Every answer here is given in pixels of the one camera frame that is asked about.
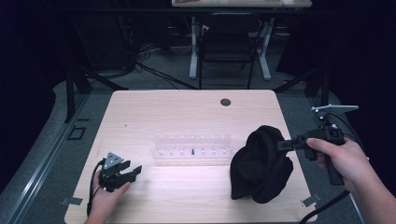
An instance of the black curtain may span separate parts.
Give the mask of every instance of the black curtain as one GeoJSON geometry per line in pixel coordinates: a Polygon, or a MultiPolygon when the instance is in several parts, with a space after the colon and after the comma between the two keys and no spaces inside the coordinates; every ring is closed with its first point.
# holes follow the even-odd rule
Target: black curtain
{"type": "Polygon", "coordinates": [[[291,32],[277,71],[301,76],[325,67],[330,90],[343,105],[371,164],[396,195],[396,3],[394,1],[313,1],[313,8],[340,10],[342,19],[301,20],[291,32]]]}
{"type": "Polygon", "coordinates": [[[0,3],[0,190],[47,122],[55,102],[53,87],[65,80],[73,62],[90,66],[73,25],[40,4],[0,3]]]}

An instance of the plastic tube rack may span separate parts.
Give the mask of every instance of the plastic tube rack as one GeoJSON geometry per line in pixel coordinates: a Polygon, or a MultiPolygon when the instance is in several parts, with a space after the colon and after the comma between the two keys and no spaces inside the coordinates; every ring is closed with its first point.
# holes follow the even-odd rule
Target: plastic tube rack
{"type": "Polygon", "coordinates": [[[155,135],[155,159],[214,159],[230,158],[229,134],[169,134],[155,135]]]}

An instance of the table leg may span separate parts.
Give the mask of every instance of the table leg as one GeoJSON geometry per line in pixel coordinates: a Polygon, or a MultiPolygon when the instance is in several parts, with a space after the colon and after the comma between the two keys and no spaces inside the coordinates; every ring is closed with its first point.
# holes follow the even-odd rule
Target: table leg
{"type": "Polygon", "coordinates": [[[195,17],[191,18],[191,63],[190,63],[190,78],[197,78],[197,63],[198,63],[198,54],[197,54],[197,34],[196,34],[196,23],[195,17]]]}
{"type": "Polygon", "coordinates": [[[267,51],[268,48],[268,43],[271,38],[273,27],[274,27],[274,18],[271,18],[264,25],[264,32],[263,32],[264,40],[262,41],[262,49],[259,50],[259,60],[260,60],[260,66],[262,68],[262,75],[264,77],[264,80],[267,81],[271,80],[271,74],[268,68],[267,60],[265,59],[265,52],[267,51]]]}

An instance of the human hand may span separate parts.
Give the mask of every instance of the human hand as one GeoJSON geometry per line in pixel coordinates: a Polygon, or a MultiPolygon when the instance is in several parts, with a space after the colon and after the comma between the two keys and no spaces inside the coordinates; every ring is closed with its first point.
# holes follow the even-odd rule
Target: human hand
{"type": "Polygon", "coordinates": [[[92,198],[92,209],[90,216],[85,223],[106,223],[107,219],[113,213],[117,206],[117,202],[120,197],[128,190],[131,186],[130,182],[126,182],[119,189],[113,192],[105,191],[100,188],[99,185],[99,174],[100,171],[96,172],[92,192],[96,192],[92,198]]]}
{"type": "Polygon", "coordinates": [[[375,175],[375,172],[361,147],[348,138],[345,138],[345,141],[343,145],[337,146],[324,140],[308,138],[306,143],[313,149],[329,155],[335,169],[344,178],[345,188],[354,191],[355,185],[364,177],[375,175]]]}

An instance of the chair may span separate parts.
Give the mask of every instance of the chair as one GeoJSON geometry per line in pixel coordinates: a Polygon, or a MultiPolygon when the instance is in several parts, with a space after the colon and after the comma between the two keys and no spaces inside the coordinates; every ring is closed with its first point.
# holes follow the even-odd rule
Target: chair
{"type": "Polygon", "coordinates": [[[198,50],[199,89],[202,89],[203,63],[250,63],[247,89],[253,73],[263,22],[252,13],[213,13],[202,22],[198,50]]]}

